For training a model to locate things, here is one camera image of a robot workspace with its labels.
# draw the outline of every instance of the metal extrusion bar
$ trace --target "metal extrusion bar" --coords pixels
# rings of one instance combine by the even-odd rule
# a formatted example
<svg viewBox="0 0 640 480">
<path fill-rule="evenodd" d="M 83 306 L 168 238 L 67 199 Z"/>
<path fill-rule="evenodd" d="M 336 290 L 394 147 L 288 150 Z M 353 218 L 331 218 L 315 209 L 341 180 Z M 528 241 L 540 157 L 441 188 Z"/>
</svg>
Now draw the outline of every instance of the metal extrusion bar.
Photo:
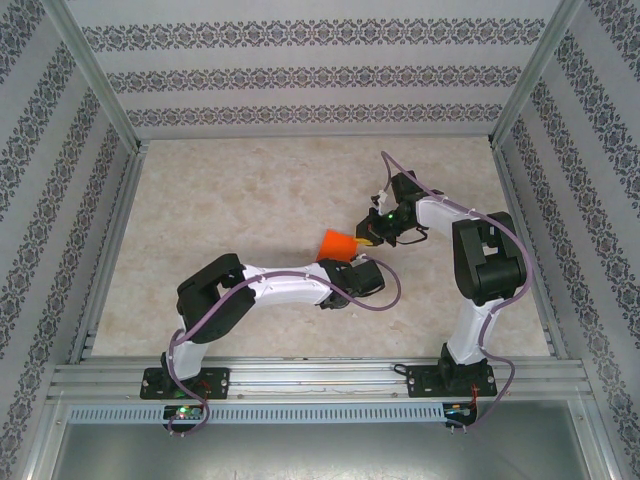
<svg viewBox="0 0 640 480">
<path fill-rule="evenodd" d="M 587 374 L 579 360 L 552 357 L 512 359 L 516 364 L 515 381 L 505 401 L 575 400 L 591 397 Z M 221 403 L 394 403 L 425 402 L 410 399 L 405 377 L 395 373 L 397 363 L 419 365 L 437 363 L 437 359 L 399 358 L 370 360 L 265 360 L 209 359 L 203 367 L 231 369 L 228 399 Z M 157 366 L 155 358 L 90 359 L 79 365 L 56 367 L 47 393 L 48 403 L 116 405 L 148 404 L 139 398 L 142 373 Z M 493 364 L 498 389 L 509 376 L 509 368 Z M 462 398 L 438 398 L 437 402 L 455 402 Z M 479 401 L 492 401 L 480 398 Z M 157 401 L 164 405 L 180 400 Z"/>
<path fill-rule="evenodd" d="M 116 261 L 120 253 L 120 246 L 124 239 L 124 232 L 129 220 L 129 214 L 133 207 L 140 175 L 142 174 L 142 166 L 144 164 L 149 142 L 145 141 L 140 144 L 136 157 L 129 165 L 124 190 L 118 199 L 117 213 L 115 222 L 109 232 L 107 239 L 107 249 L 100 258 L 97 271 L 97 282 L 92 288 L 89 302 L 87 303 L 86 314 L 82 319 L 80 329 L 78 331 L 77 341 L 71 353 L 70 363 L 79 363 L 87 355 L 91 354 L 91 348 L 97 334 L 96 327 L 102 315 L 104 304 L 107 300 L 107 293 L 111 283 L 111 277 L 115 271 Z"/>
</svg>

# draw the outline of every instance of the enclosure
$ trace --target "enclosure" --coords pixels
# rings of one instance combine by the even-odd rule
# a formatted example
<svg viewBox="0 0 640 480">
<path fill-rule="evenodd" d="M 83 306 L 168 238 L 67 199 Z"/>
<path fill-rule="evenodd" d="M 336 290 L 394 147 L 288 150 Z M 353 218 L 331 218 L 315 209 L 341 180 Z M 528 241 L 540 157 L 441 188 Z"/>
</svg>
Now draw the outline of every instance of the enclosure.
<svg viewBox="0 0 640 480">
<path fill-rule="evenodd" d="M 3 0 L 0 477 L 640 477 L 638 8 Z M 491 419 L 452 435 L 470 397 L 415 398 L 394 371 L 435 365 L 456 328 L 430 230 L 359 247 L 402 281 L 388 312 L 251 310 L 208 348 L 230 372 L 211 425 L 170 438 L 180 402 L 140 388 L 178 285 L 230 252 L 314 262 L 384 187 L 383 150 L 510 213 L 531 256 L 487 343 L 515 365 L 509 386 L 490 358 Z M 367 303 L 394 298 L 385 278 Z"/>
</svg>

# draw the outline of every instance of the perforated metal strip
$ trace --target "perforated metal strip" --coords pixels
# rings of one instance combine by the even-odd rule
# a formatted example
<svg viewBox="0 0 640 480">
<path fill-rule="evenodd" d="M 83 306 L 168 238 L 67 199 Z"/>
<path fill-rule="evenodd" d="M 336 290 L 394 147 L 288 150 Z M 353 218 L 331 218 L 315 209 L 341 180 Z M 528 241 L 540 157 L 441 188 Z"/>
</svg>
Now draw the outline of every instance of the perforated metal strip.
<svg viewBox="0 0 640 480">
<path fill-rule="evenodd" d="M 442 403 L 346 404 L 346 405 L 213 405 L 209 423 L 407 423 L 445 421 Z M 162 405 L 74 406 L 69 423 L 158 424 Z"/>
</svg>

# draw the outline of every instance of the wire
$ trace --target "wire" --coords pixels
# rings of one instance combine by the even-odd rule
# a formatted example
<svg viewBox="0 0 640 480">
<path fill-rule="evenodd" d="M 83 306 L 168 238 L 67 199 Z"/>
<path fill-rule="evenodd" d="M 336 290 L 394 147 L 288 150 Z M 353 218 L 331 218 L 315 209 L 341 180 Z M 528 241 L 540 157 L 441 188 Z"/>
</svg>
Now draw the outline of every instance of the wire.
<svg viewBox="0 0 640 480">
<path fill-rule="evenodd" d="M 478 390 L 478 386 L 475 383 L 471 385 L 471 403 L 469 403 L 471 410 L 478 409 Z"/>
<path fill-rule="evenodd" d="M 370 292 L 363 293 L 358 298 L 367 298 L 367 297 L 370 297 L 371 295 L 375 295 L 376 293 L 381 292 L 382 290 L 384 290 L 384 285 L 380 285 L 378 288 Z"/>
<path fill-rule="evenodd" d="M 396 240 L 396 243 L 398 245 L 415 245 L 416 243 L 422 243 L 429 239 L 426 228 L 417 227 L 416 230 L 422 234 L 422 238 L 418 238 L 417 240 L 412 240 L 410 242 L 401 242 L 400 240 Z"/>
<path fill-rule="evenodd" d="M 444 203 L 445 205 L 448 205 L 448 206 L 454 208 L 455 210 L 458 210 L 459 212 L 464 213 L 465 215 L 469 215 L 469 216 L 472 216 L 472 217 L 477 217 L 477 218 L 480 218 L 480 219 L 488 222 L 490 225 L 493 225 L 494 227 L 496 227 L 497 229 L 502 231 L 507 237 L 509 237 L 509 239 L 511 239 L 511 241 L 513 241 L 513 243 L 516 244 L 516 246 L 518 247 L 520 252 L 522 252 L 522 258 L 524 259 L 524 263 L 525 263 L 526 269 L 527 269 L 527 279 L 525 280 L 524 284 L 522 285 L 522 288 L 520 289 L 520 291 L 516 295 L 514 295 L 512 298 L 506 299 L 504 302 L 500 302 L 499 304 L 495 305 L 489 311 L 489 313 L 487 314 L 487 316 L 486 316 L 486 318 L 485 318 L 485 320 L 484 320 L 484 322 L 482 324 L 482 328 L 480 329 L 480 335 L 478 336 L 478 348 L 483 353 L 483 355 L 485 357 L 487 357 L 488 359 L 490 359 L 490 360 L 495 360 L 497 362 L 506 363 L 507 365 L 509 365 L 510 372 L 509 372 L 509 378 L 505 382 L 505 384 L 502 387 L 502 389 L 500 390 L 500 392 L 498 392 L 498 395 L 496 396 L 495 400 L 493 401 L 493 403 L 491 404 L 489 409 L 484 413 L 484 415 L 482 415 L 482 417 L 480 417 L 478 420 L 476 420 L 469 427 L 469 428 L 472 428 L 472 427 L 476 428 L 482 422 L 486 421 L 486 419 L 489 417 L 489 415 L 491 413 L 493 413 L 495 408 L 498 406 L 498 403 L 500 402 L 500 400 L 502 400 L 502 397 L 504 397 L 504 395 L 507 393 L 507 391 L 508 391 L 509 387 L 511 386 L 511 384 L 513 383 L 513 379 L 514 379 L 514 377 L 516 375 L 516 366 L 511 360 L 509 360 L 508 358 L 500 357 L 498 355 L 493 355 L 492 353 L 489 353 L 484 348 L 484 337 L 485 337 L 485 335 L 487 333 L 487 329 L 489 328 L 489 325 L 491 324 L 491 320 L 493 319 L 494 315 L 498 311 L 503 309 L 504 307 L 506 307 L 508 305 L 511 305 L 512 303 L 517 302 L 518 300 L 520 300 L 527 293 L 529 288 L 531 287 L 531 283 L 533 282 L 533 264 L 531 262 L 531 257 L 529 256 L 529 253 L 527 252 L 527 249 L 525 248 L 523 243 L 520 241 L 520 239 L 511 230 L 509 230 L 507 227 L 502 225 L 500 222 L 494 220 L 493 218 L 491 218 L 491 217 L 489 217 L 489 216 L 487 216 L 487 215 L 485 215 L 483 213 L 476 212 L 475 210 L 463 207 L 462 205 L 459 205 L 459 204 L 457 204 L 455 202 L 452 202 L 448 198 L 437 194 L 436 192 L 431 190 L 429 187 L 424 185 L 422 182 L 420 182 L 417 178 L 413 177 L 406 169 L 404 169 L 402 167 L 402 165 L 400 165 L 398 162 L 396 162 L 393 159 L 393 157 L 391 155 L 389 155 L 387 152 L 382 151 L 382 152 L 380 152 L 380 154 L 382 155 L 382 159 L 384 160 L 385 165 L 387 165 L 387 171 L 389 172 L 389 175 L 391 175 L 391 173 L 389 171 L 388 165 L 389 165 L 389 162 L 391 162 L 409 180 L 411 180 L 418 187 L 420 187 L 422 190 L 427 192 L 427 194 L 429 194 L 432 198 L 435 198 L 436 200 L 440 201 L 441 203 Z"/>
<path fill-rule="evenodd" d="M 293 272 L 293 271 L 287 271 L 287 270 L 283 270 L 283 271 L 279 271 L 279 272 L 269 272 L 269 273 L 264 273 L 262 275 L 256 275 L 254 277 L 248 278 L 247 280 L 244 280 L 242 282 L 240 282 L 239 284 L 237 284 L 236 286 L 234 286 L 233 288 L 231 288 L 229 291 L 227 291 L 227 293 L 224 294 L 224 296 L 218 301 L 216 302 L 213 307 L 211 307 L 209 309 L 209 311 L 207 313 L 204 314 L 204 316 L 198 321 L 198 323 L 196 323 L 193 328 L 191 330 L 189 330 L 187 333 L 185 333 L 185 331 L 183 329 L 178 329 L 174 332 L 173 336 L 171 337 L 171 341 L 169 342 L 169 354 L 167 355 L 167 370 L 169 370 L 169 376 L 171 377 L 171 379 L 175 382 L 175 384 L 178 386 L 178 388 L 180 388 L 180 390 L 182 390 L 185 394 L 187 394 L 189 397 L 191 397 L 192 399 L 202 403 L 204 405 L 204 415 L 202 417 L 202 419 L 200 420 L 200 423 L 196 424 L 193 428 L 191 428 L 190 430 L 186 431 L 186 432 L 176 432 L 175 430 L 173 430 L 172 426 L 173 426 L 173 422 L 176 420 L 176 417 L 173 416 L 169 419 L 169 424 L 167 425 L 167 430 L 169 430 L 169 434 L 170 435 L 174 435 L 174 434 L 179 434 L 180 437 L 186 437 L 188 435 L 193 435 L 194 433 L 196 433 L 198 430 L 200 430 L 202 427 L 204 427 L 207 422 L 209 421 L 209 417 L 211 416 L 211 409 L 209 407 L 209 404 L 207 403 L 207 401 L 202 398 L 201 396 L 199 396 L 198 394 L 196 394 L 195 392 L 192 392 L 191 390 L 189 390 L 178 378 L 178 376 L 176 375 L 176 371 L 175 371 L 175 367 L 173 364 L 173 352 L 175 350 L 175 348 L 178 345 L 181 345 L 183 343 L 185 343 L 186 341 L 190 340 L 196 333 L 198 333 L 198 331 L 209 321 L 209 319 L 215 315 L 215 313 L 222 307 L 222 305 L 224 305 L 233 295 L 235 295 L 240 289 L 252 284 L 252 283 L 256 283 L 256 282 L 263 282 L 266 279 L 269 278 L 275 278 L 275 277 L 302 277 L 308 280 L 313 280 L 316 282 L 320 282 L 323 285 L 329 287 L 331 290 L 333 290 L 334 292 L 338 293 L 339 295 L 343 296 L 344 298 L 346 298 L 349 302 L 362 307 L 366 310 L 371 310 L 374 312 L 383 312 L 385 310 L 389 310 L 390 308 L 393 308 L 396 306 L 396 304 L 400 301 L 400 296 L 402 295 L 402 286 L 400 284 L 400 277 L 398 277 L 398 274 L 386 263 L 380 261 L 380 260 L 376 260 L 374 258 L 369 257 L 368 255 L 362 255 L 362 258 L 365 260 L 371 260 L 373 262 L 375 262 L 376 264 L 380 265 L 381 267 L 383 267 L 385 270 L 387 270 L 391 276 L 393 277 L 393 279 L 396 282 L 396 286 L 397 286 L 397 292 L 396 292 L 396 297 L 393 299 L 393 301 L 387 305 L 383 305 L 382 307 L 375 307 L 373 305 L 367 305 L 366 303 L 362 303 L 359 300 L 356 300 L 355 298 L 353 298 L 351 295 L 349 295 L 347 292 L 345 292 L 344 290 L 342 290 L 340 287 L 337 287 L 336 285 L 332 284 L 331 282 L 325 280 L 322 277 L 318 277 L 316 275 L 311 275 L 311 274 L 306 274 L 303 272 Z"/>
<path fill-rule="evenodd" d="M 387 184 L 384 186 L 384 191 L 386 192 L 391 186 L 391 166 L 389 165 L 389 161 L 384 158 L 384 156 L 382 157 L 382 159 L 384 160 L 385 167 L 387 167 Z"/>
</svg>

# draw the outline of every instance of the metal bottom panel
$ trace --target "metal bottom panel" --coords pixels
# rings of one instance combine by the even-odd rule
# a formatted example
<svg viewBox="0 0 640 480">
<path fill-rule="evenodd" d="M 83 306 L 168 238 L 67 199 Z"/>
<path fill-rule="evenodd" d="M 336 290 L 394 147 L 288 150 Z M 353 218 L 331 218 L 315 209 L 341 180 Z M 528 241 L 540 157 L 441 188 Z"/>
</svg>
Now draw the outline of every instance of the metal bottom panel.
<svg viewBox="0 0 640 480">
<path fill-rule="evenodd" d="M 566 402 L 510 402 L 474 433 L 438 424 L 153 425 L 66 428 L 60 480 L 589 478 Z"/>
</svg>

